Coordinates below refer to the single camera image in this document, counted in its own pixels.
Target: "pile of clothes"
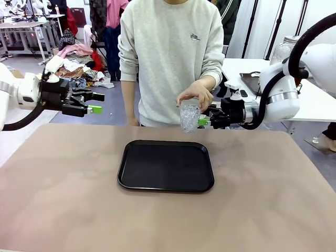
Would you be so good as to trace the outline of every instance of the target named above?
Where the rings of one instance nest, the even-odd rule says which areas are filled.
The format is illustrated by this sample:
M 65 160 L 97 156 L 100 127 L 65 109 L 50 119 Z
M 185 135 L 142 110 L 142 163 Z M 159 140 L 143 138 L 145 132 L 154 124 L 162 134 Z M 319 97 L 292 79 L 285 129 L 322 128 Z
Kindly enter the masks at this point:
M 65 60 L 55 75 L 68 79 L 71 87 L 90 87 L 97 81 L 108 79 L 103 74 L 107 69 L 104 58 L 76 40 L 69 29 L 60 40 L 59 50 L 57 56 Z

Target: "white curtain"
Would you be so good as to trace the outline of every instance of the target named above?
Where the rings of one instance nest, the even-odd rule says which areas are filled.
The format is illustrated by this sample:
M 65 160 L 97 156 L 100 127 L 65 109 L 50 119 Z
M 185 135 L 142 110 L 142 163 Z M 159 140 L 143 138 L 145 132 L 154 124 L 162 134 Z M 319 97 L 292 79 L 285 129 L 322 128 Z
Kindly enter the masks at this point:
M 226 55 L 227 58 L 242 57 L 254 2 L 255 0 L 243 0 L 241 2 L 235 30 Z M 277 14 L 281 4 L 282 0 L 259 0 L 245 58 L 265 58 L 269 38 L 272 36 L 272 30 L 275 27 L 274 22 L 278 18 Z M 273 50 L 277 44 L 283 41 L 285 36 L 295 34 L 302 6 L 303 0 L 287 0 Z M 301 34 L 332 13 L 336 13 L 335 0 L 310 0 Z M 320 35 L 313 43 L 335 44 L 336 27 Z

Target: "red cloth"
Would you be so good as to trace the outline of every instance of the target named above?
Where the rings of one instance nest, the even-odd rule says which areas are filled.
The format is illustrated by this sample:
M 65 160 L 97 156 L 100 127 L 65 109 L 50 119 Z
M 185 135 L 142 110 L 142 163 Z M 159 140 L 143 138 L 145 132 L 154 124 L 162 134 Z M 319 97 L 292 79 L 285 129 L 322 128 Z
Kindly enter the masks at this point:
M 78 32 L 78 28 L 77 28 L 76 21 L 73 15 L 71 14 L 69 7 L 67 7 L 67 19 L 68 19 L 69 29 L 72 32 L 72 34 L 75 36 Z
M 103 67 L 101 61 L 100 61 L 100 58 L 99 58 L 99 55 L 98 53 L 94 50 L 92 55 L 91 55 L 91 58 L 94 60 L 94 62 L 96 63 L 95 67 L 93 68 L 93 70 L 95 71 L 100 71 Z

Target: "neck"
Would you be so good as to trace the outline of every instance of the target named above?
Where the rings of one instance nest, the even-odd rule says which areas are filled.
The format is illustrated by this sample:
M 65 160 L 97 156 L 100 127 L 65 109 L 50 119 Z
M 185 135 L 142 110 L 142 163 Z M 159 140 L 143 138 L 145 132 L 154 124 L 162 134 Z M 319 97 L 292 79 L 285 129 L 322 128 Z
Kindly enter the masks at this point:
M 168 4 L 183 4 L 188 0 L 164 0 Z

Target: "person's left hand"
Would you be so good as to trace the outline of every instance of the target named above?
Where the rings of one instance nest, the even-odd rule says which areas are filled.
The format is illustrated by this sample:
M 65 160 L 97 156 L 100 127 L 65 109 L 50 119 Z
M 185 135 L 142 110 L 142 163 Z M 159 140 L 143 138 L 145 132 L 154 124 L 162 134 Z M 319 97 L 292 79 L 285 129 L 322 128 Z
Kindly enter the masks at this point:
M 176 99 L 176 105 L 179 107 L 183 100 L 190 100 L 197 97 L 199 100 L 199 108 L 203 113 L 214 100 L 213 95 L 206 89 L 205 80 L 197 80 L 184 90 Z

